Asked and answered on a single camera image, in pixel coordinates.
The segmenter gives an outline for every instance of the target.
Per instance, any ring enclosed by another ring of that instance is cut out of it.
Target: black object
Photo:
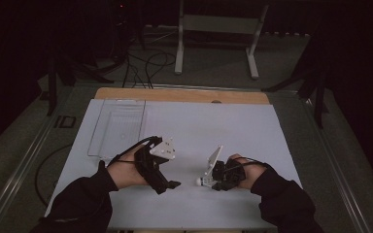
[[[155,155],[150,154],[150,149],[155,147],[156,145],[162,143],[162,138],[160,137],[150,137],[144,140],[141,140],[128,150],[122,152],[121,154],[117,155],[108,166],[113,164],[114,162],[120,162],[120,158],[129,152],[130,150],[135,149],[139,145],[147,142],[146,145],[141,147],[139,150],[135,152],[135,167],[138,170],[139,174],[147,181],[147,183],[156,191],[157,194],[161,194],[165,192],[167,188],[174,189],[179,186],[181,183],[170,181],[168,182],[162,173],[159,171],[159,165],[169,161],[168,159],[161,158]]]
[[[251,162],[240,163],[236,160],[239,158],[249,159]],[[238,186],[239,183],[246,178],[244,167],[254,164],[274,170],[268,163],[259,162],[247,157],[229,158],[226,164],[222,161],[217,161],[212,172],[213,179],[217,181],[217,183],[212,186],[212,189],[216,191],[227,191]]]
[[[308,99],[314,93],[314,90],[316,91],[314,118],[319,128],[322,128],[325,79],[327,70],[332,66],[329,52],[322,49],[325,48],[329,42],[322,40],[322,37],[325,35],[322,34],[321,27],[322,25],[318,27],[314,36],[310,39],[310,43],[303,52],[303,56],[307,57],[307,59],[298,61],[291,76],[280,83],[261,89],[261,91],[265,92],[275,92],[292,83],[304,80],[297,94],[301,99]]]
[[[75,78],[72,74],[72,69],[81,71],[87,74],[92,79],[98,81],[99,83],[113,83],[113,81],[107,80],[102,76],[98,75],[96,72],[91,71],[89,68],[83,64],[73,60],[69,54],[66,54],[58,45],[55,45],[53,41],[50,41],[48,50],[48,83],[49,83],[49,109],[47,116],[51,116],[56,104],[56,77],[60,77],[62,82],[67,85],[73,85],[75,83]]]

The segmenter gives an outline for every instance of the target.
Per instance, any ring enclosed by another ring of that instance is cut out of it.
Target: transparent acrylic tray
[[[136,144],[141,135],[145,100],[105,100],[88,155],[110,160]]]

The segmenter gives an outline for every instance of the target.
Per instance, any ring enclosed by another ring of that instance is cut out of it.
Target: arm
[[[138,148],[120,160],[133,161]],[[116,162],[105,168],[101,161],[95,175],[73,181],[55,197],[51,212],[31,232],[104,233],[112,215],[109,192],[140,184],[147,183],[132,163]]]
[[[247,162],[246,160],[237,159],[241,163]],[[261,196],[261,217],[276,225],[278,232],[323,232],[314,220],[314,203],[296,182],[287,181],[273,169],[260,165],[245,166],[244,170],[246,179],[239,186]]]

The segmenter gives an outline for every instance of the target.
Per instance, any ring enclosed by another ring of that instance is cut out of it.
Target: wooden edge
[[[262,92],[190,90],[190,89],[143,89],[101,87],[95,99],[142,99],[149,101],[198,102],[223,104],[269,104]]]

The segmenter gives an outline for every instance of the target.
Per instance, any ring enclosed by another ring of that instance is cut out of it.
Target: metal rail
[[[5,187],[0,194],[0,221],[4,217],[4,214],[8,211],[8,208],[11,206],[14,198],[17,195],[17,191],[22,186],[22,183],[26,178],[26,175],[28,174],[33,162],[38,156],[43,143],[47,140],[48,134],[56,120],[56,116],[60,112],[60,106],[65,104],[71,90],[72,87],[63,87],[59,94],[58,106],[54,109],[52,115],[44,121],[27,152],[5,184]]]
[[[332,150],[330,143],[328,142],[328,138],[325,132],[323,131],[323,129],[319,129],[317,124],[315,123],[313,113],[311,111],[312,109],[311,102],[307,103],[302,100],[301,102],[303,104],[306,115],[309,119],[309,122],[311,123],[312,127],[315,129],[323,145],[323,148],[326,154],[326,159],[329,165],[329,170],[332,174],[335,184],[337,185],[339,189],[339,192],[347,208],[347,211],[350,215],[350,218],[353,222],[353,225],[356,228],[356,232],[371,233],[372,231],[368,225],[368,222],[366,221],[365,216],[363,215],[359,207],[359,204],[356,200],[356,196],[354,195],[354,192],[352,191],[350,185],[348,184],[347,179],[345,178],[344,173],[342,172],[342,169],[337,162],[335,153]]]

